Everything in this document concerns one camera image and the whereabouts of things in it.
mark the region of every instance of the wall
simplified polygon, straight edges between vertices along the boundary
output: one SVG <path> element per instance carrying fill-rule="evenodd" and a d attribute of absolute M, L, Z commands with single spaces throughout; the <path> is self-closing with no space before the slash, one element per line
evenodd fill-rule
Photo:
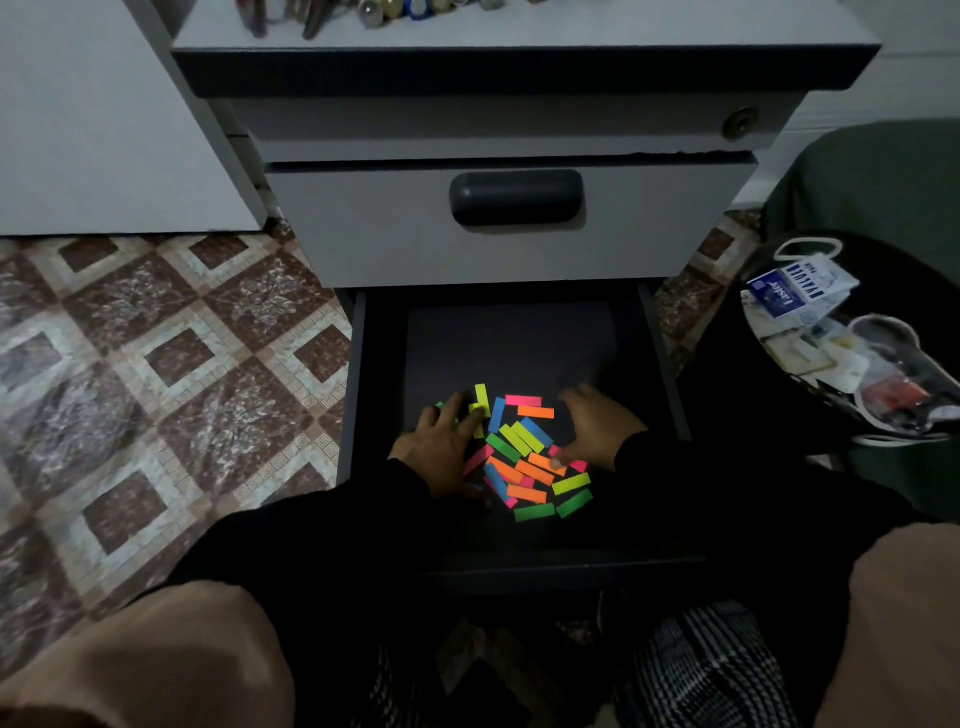
<path fill-rule="evenodd" d="M 9 0 L 0 234 L 255 230 L 266 209 L 149 0 Z"/>
<path fill-rule="evenodd" d="M 761 206 L 803 150 L 842 127 L 895 119 L 960 118 L 960 1 L 841 0 L 883 40 L 849 91 L 809 94 L 777 143 L 757 152 L 734 206 Z"/>

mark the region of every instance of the battery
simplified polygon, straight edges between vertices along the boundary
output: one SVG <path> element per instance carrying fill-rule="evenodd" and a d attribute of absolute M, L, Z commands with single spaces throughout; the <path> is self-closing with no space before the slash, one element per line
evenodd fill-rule
<path fill-rule="evenodd" d="M 383 25 L 383 6 L 380 0 L 360 0 L 357 13 L 364 28 L 379 28 Z"/>
<path fill-rule="evenodd" d="M 403 17 L 403 0 L 383 0 L 383 14 L 391 20 Z"/>
<path fill-rule="evenodd" d="M 406 0 L 407 14 L 414 20 L 430 17 L 430 3 L 427 0 Z"/>

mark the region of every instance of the desk top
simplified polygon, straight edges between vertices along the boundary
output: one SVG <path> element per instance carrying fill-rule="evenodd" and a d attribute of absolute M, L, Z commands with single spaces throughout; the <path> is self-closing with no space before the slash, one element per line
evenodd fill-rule
<path fill-rule="evenodd" d="M 174 53 L 198 95 L 276 97 L 839 89 L 879 49 L 834 0 L 507 0 L 374 30 L 344 6 L 301 32 L 197 0 Z"/>

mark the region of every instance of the blue sticky note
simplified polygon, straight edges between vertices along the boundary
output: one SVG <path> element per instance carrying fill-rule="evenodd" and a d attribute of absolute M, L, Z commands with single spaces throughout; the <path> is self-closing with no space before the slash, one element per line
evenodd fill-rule
<path fill-rule="evenodd" d="M 493 413 L 490 415 L 490 432 L 499 432 L 503 425 L 503 410 L 507 406 L 507 401 L 502 397 L 497 397 L 493 403 Z"/>
<path fill-rule="evenodd" d="M 507 495 L 507 481 L 503 479 L 503 476 L 491 463 L 487 463 L 487 465 L 483 467 L 483 472 L 486 474 L 487 479 L 493 484 L 493 489 L 496 490 L 496 493 L 504 500 L 509 498 Z"/>
<path fill-rule="evenodd" d="M 530 434 L 540 440 L 548 448 L 553 445 L 553 440 L 550 439 L 550 436 L 537 427 L 537 423 L 535 423 L 529 417 L 524 417 L 522 420 L 520 420 L 520 424 L 530 430 Z"/>

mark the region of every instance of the right hand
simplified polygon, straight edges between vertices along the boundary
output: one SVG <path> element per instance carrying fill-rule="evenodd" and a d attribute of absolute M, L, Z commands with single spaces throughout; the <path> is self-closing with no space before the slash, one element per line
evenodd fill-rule
<path fill-rule="evenodd" d="M 576 432 L 576 439 L 554 455 L 561 465 L 585 460 L 612 471 L 616 454 L 627 438 L 647 431 L 647 426 L 633 412 L 589 384 L 564 390 L 560 400 L 570 410 Z"/>

